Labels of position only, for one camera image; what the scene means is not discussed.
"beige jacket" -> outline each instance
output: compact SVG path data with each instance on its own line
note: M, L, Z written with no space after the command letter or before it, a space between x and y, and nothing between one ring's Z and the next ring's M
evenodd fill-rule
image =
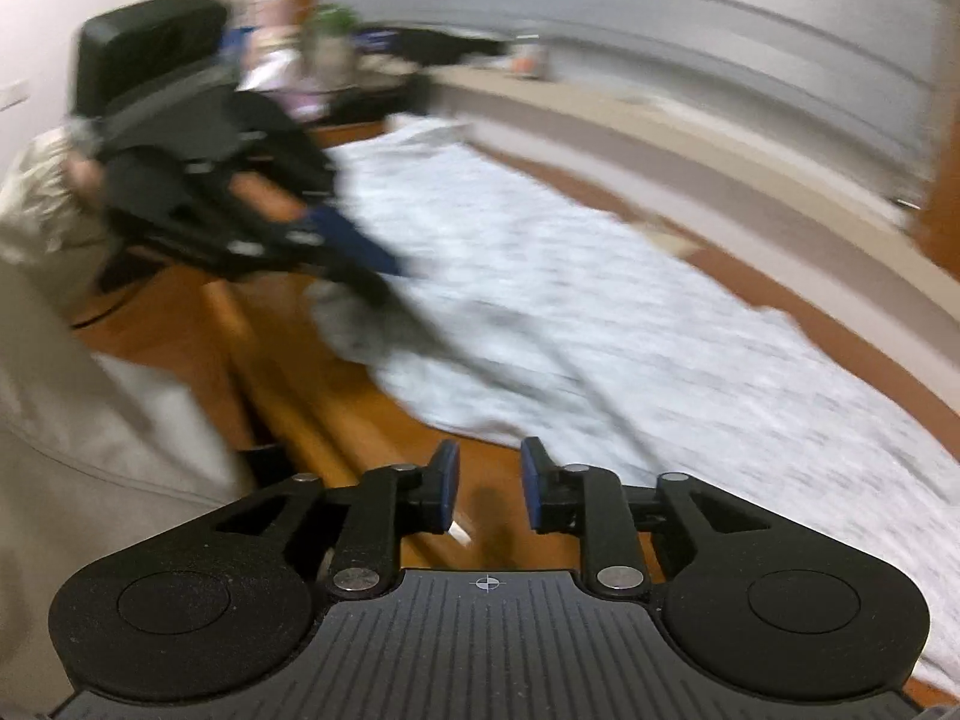
M38 139L0 189L0 699L35 712L71 692L46 629L59 586L247 489L183 385L94 359L61 317L110 250L65 153Z

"white garment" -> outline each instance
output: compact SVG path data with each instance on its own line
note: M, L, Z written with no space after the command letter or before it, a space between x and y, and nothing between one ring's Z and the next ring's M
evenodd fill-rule
M406 310L315 288L320 331L440 429L628 484L686 471L896 565L932 618L916 676L960 694L960 466L775 311L428 119L342 146L347 213L406 257Z
M59 315L109 255L65 152L44 136L0 190L0 698L35 712L71 692L47 635L64 581L248 489L185 386L94 360Z

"potted plant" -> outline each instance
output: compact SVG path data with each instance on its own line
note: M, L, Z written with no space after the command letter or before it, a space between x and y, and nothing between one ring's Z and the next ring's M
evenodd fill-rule
M321 91L334 92L352 86L357 69L353 30L359 19L345 5L315 7L304 22L301 53Z

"light switch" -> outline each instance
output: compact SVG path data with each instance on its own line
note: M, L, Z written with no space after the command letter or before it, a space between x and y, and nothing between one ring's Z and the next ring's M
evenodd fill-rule
M30 83L16 81L8 86L0 87L0 111L12 108L30 97Z

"black cable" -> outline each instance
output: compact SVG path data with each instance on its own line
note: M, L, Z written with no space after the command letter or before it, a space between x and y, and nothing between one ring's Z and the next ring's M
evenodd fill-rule
M102 322L107 317L111 317L113 314L116 314L120 309L122 309L124 306L130 303L130 301L133 300L133 298L136 298L140 293L142 293L144 288L148 284L150 284L152 280L154 280L152 276L146 279L143 279L139 284L129 289L124 294L123 298L120 298L119 300L117 300L117 302L114 303L112 306L110 306L109 309L107 309L107 311L104 311L102 314L97 314L96 317L92 317L91 319L84 319L83 322L77 322L76 324L71 324L70 329L83 330L85 328L90 327L91 325L96 324L97 322Z

